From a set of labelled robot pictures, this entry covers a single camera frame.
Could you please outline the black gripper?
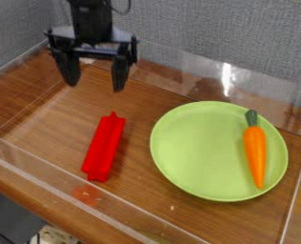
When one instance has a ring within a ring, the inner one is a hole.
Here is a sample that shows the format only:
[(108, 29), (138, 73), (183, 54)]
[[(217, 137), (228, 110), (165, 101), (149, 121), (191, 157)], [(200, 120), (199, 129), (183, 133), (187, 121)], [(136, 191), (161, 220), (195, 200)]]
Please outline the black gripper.
[(49, 28), (44, 35), (58, 72), (69, 86), (80, 77), (78, 58), (113, 59), (113, 91), (120, 92), (128, 75), (128, 64), (137, 60), (136, 36), (112, 24), (118, 12), (110, 0), (66, 0), (70, 24)]

